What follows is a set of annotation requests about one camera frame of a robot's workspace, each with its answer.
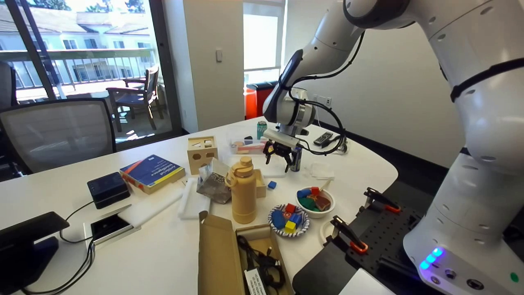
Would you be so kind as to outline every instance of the book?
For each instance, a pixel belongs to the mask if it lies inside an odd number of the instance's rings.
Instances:
[[[120,169],[122,177],[145,194],[155,194],[186,175],[186,169],[156,154]]]

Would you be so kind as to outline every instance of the white wall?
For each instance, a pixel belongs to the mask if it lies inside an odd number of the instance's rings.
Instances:
[[[289,0],[289,5],[286,61],[312,39],[331,0]],[[349,131],[408,154],[449,167],[462,148],[449,85],[417,25],[369,30],[354,66],[335,79],[300,87],[310,98],[333,98]]]
[[[184,130],[245,118],[241,0],[164,0]],[[223,62],[215,51],[223,51]]]

